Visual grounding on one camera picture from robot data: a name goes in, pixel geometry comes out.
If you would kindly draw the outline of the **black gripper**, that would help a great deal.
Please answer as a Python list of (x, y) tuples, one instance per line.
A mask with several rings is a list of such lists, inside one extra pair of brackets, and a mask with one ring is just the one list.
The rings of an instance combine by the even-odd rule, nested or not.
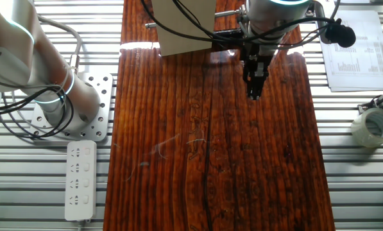
[(264, 83), (269, 76), (268, 67), (271, 63), (271, 56), (260, 55), (259, 44), (245, 44), (241, 50), (241, 60), (243, 61), (243, 78), (246, 80), (247, 96), (251, 100), (261, 97)]

